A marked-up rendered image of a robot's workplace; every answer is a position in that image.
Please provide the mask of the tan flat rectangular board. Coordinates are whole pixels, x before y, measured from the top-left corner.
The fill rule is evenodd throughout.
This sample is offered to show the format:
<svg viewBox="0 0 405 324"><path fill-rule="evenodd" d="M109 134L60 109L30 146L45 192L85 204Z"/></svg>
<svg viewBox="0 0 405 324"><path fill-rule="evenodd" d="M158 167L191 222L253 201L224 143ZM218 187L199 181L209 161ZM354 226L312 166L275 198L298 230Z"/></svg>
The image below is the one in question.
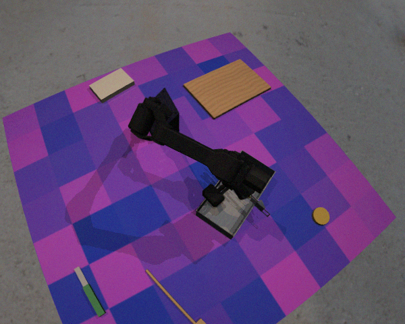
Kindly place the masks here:
<svg viewBox="0 0 405 324"><path fill-rule="evenodd" d="M100 102L104 103L133 85L135 85L134 80L119 68L89 86Z"/></svg>

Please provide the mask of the tan round disc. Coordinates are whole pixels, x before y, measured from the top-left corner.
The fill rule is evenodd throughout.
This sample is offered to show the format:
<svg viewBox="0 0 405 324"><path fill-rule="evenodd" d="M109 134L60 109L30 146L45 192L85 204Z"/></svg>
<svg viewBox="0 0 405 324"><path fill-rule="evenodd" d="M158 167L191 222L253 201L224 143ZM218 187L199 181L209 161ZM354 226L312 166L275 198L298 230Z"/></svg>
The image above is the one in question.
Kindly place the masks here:
<svg viewBox="0 0 405 324"><path fill-rule="evenodd" d="M318 207L313 211L313 221L318 225L325 225L329 221L327 209Z"/></svg>

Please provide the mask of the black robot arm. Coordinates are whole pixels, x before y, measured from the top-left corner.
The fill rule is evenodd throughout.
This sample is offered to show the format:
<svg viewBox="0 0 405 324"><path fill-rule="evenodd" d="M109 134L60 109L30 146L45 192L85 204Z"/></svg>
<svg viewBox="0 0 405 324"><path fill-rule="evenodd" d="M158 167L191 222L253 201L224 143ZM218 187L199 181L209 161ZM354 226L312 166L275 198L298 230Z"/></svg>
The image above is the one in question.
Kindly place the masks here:
<svg viewBox="0 0 405 324"><path fill-rule="evenodd" d="M139 103L128 124L131 133L142 140L166 145L204 165L221 182L229 184L240 200L255 191L261 193L270 175L255 167L246 155L227 149L211 149L198 141L176 131L167 123L171 109L157 97L144 98ZM154 121L157 127L152 136L147 136Z"/></svg>

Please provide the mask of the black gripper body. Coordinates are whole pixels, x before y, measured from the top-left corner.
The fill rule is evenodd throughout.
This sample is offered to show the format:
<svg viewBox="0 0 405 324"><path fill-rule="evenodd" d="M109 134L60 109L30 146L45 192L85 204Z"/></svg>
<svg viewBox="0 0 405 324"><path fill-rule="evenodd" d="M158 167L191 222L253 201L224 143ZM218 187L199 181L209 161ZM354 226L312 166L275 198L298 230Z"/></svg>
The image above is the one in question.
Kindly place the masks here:
<svg viewBox="0 0 405 324"><path fill-rule="evenodd" d="M224 189L225 188L225 189ZM223 190L224 189L224 190ZM203 191L202 191L202 195L204 196L204 198L214 207L218 206L219 204L221 204L225 198L223 196L223 194L225 194L228 190L233 190L232 188L230 188L229 184L223 183L222 185L216 189L216 187L214 187L214 185L210 184L209 186L207 186ZM221 192L222 191L222 192Z"/></svg>

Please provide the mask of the brown wooden board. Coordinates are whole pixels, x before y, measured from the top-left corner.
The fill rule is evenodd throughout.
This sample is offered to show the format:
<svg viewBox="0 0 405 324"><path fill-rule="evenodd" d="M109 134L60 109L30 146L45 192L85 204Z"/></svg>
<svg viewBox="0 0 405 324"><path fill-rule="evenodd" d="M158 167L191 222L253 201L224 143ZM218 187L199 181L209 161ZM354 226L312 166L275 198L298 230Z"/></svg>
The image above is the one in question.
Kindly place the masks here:
<svg viewBox="0 0 405 324"><path fill-rule="evenodd" d="M184 84L202 108L217 119L271 89L241 59Z"/></svg>

